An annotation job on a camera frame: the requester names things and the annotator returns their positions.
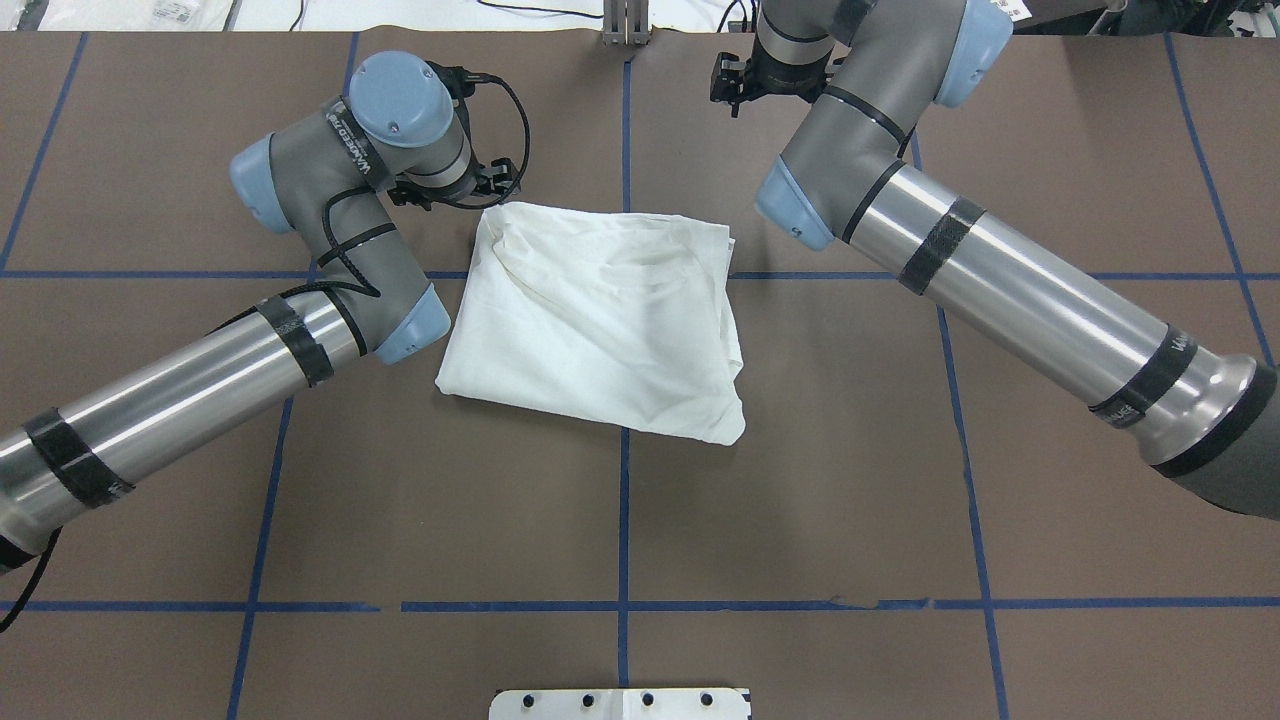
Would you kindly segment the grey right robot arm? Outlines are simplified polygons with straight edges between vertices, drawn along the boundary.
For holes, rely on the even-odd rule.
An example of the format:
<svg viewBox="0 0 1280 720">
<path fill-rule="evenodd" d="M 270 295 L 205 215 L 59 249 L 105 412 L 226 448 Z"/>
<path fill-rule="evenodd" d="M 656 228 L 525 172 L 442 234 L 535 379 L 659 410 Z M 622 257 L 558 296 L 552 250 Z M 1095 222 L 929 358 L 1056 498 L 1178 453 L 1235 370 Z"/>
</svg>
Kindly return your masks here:
<svg viewBox="0 0 1280 720">
<path fill-rule="evenodd" d="M 1230 512 L 1279 516 L 1277 373 L 1221 356 L 980 204 L 911 167 L 925 109 L 955 108 L 1012 36 L 992 1 L 763 1 L 749 56 L 710 100 L 800 97 L 756 210 L 820 251 L 841 241 L 1129 433 L 1160 475 Z"/>
</svg>

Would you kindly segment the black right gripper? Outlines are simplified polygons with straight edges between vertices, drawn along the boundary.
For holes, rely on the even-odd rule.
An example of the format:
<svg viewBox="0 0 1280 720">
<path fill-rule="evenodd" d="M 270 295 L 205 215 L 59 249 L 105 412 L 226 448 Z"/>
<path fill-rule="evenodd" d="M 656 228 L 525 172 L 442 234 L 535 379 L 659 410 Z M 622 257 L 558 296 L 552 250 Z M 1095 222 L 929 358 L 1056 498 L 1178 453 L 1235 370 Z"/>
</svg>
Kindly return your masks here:
<svg viewBox="0 0 1280 720">
<path fill-rule="evenodd" d="M 730 106 L 739 117 L 745 102 L 767 96 L 800 97 L 813 104 L 841 68 L 841 59 L 823 56 L 818 61 L 792 64 L 759 50 L 744 60 L 732 53 L 719 53 L 710 78 L 710 101 Z"/>
</svg>

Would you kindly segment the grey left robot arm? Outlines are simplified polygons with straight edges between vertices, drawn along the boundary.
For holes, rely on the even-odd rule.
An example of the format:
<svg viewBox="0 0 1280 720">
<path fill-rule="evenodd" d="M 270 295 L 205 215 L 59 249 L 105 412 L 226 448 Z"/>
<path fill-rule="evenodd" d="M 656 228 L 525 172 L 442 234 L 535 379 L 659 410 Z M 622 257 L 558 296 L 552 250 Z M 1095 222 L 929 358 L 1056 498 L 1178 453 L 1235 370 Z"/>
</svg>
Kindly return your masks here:
<svg viewBox="0 0 1280 720">
<path fill-rule="evenodd" d="M 394 364 L 451 328 L 387 205 L 484 210 L 524 161 L 481 164 L 467 100 L 498 76 L 375 53 L 344 94 L 233 158 L 230 182 L 268 231 L 298 234 L 317 279 L 252 306 L 147 366 L 3 438 L 3 570 L 49 556 L 54 534 L 265 407 L 372 355 Z"/>
</svg>

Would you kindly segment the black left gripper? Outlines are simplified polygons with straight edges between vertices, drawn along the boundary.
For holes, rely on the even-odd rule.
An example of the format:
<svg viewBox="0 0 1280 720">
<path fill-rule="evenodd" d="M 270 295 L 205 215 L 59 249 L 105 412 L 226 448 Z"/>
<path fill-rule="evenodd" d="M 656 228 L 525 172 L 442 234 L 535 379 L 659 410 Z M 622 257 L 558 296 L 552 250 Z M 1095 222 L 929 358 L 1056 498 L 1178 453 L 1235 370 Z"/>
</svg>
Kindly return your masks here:
<svg viewBox="0 0 1280 720">
<path fill-rule="evenodd" d="M 401 173 L 388 191 L 388 199 L 396 206 L 413 205 L 425 211 L 436 204 L 480 211 L 516 195 L 522 178 L 524 168 L 509 158 L 498 158 L 489 167 L 472 160 L 449 183 L 436 176 Z"/>
</svg>

